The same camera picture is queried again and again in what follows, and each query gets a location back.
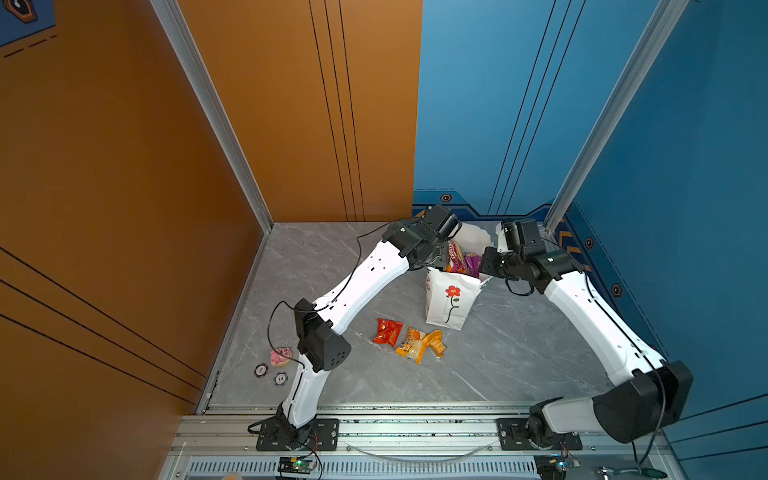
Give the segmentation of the colourful candy bag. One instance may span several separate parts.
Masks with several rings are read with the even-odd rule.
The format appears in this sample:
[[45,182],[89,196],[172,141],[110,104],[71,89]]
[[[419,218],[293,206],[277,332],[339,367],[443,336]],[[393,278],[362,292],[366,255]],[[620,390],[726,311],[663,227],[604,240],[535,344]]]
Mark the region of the colourful candy bag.
[[447,243],[446,264],[444,268],[446,272],[478,278],[480,276],[481,263],[481,255],[472,252],[465,253],[454,240],[450,240]]

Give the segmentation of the white paper bag with flowers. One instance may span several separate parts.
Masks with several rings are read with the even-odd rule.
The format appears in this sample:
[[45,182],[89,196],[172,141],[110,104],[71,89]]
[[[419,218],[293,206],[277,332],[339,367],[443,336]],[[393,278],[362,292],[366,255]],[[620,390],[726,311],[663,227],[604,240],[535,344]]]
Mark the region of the white paper bag with flowers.
[[[493,246],[489,233],[471,224],[463,224],[452,240],[465,253],[472,252],[481,256],[486,247]],[[490,276],[480,274],[478,278],[473,278],[446,272],[446,253],[447,250],[445,256],[427,270],[426,323],[460,331]]]

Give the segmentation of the red snack packet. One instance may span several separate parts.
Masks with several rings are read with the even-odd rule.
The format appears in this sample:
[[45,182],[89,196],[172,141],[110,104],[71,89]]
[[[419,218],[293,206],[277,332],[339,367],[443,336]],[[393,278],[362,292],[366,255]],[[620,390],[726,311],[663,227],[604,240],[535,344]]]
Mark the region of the red snack packet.
[[373,339],[375,344],[390,345],[395,348],[404,324],[400,321],[379,319],[377,334]]

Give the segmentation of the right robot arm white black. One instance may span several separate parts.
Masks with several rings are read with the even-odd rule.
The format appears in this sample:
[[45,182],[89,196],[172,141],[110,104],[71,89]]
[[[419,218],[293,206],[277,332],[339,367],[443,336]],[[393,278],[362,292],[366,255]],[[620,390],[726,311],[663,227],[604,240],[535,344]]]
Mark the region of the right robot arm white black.
[[532,406],[528,439],[540,448],[571,433],[603,433],[628,444],[678,422],[693,374],[668,362],[615,312],[592,286],[581,264],[555,250],[527,255],[521,249],[485,249],[480,270],[503,280],[523,280],[554,304],[586,340],[613,387],[594,397],[551,399]]

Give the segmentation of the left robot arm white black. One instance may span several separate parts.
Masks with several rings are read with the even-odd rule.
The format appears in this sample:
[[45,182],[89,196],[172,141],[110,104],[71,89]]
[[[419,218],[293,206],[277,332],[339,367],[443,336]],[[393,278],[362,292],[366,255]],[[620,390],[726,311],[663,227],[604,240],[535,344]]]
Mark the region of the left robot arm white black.
[[381,239],[336,287],[291,307],[300,368],[276,414],[286,434],[296,436],[315,420],[330,372],[351,352],[343,334],[363,307],[399,276],[431,265],[461,226],[451,210],[433,205],[419,217],[379,227],[375,231],[382,234]]

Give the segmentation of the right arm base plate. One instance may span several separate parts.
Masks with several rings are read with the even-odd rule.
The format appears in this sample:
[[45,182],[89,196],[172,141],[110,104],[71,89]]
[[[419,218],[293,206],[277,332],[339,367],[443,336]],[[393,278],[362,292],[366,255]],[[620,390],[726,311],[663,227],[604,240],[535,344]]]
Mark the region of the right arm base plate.
[[511,450],[568,450],[583,449],[580,436],[575,433],[554,433],[538,418],[499,418],[496,420],[501,448]]

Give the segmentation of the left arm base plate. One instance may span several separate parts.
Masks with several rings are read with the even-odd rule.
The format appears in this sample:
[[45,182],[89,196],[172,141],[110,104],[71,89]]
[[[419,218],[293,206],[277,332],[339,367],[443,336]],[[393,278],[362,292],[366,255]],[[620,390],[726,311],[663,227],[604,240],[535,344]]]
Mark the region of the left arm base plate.
[[335,451],[339,438],[339,420],[317,418],[292,430],[272,417],[261,424],[256,450],[262,452]]

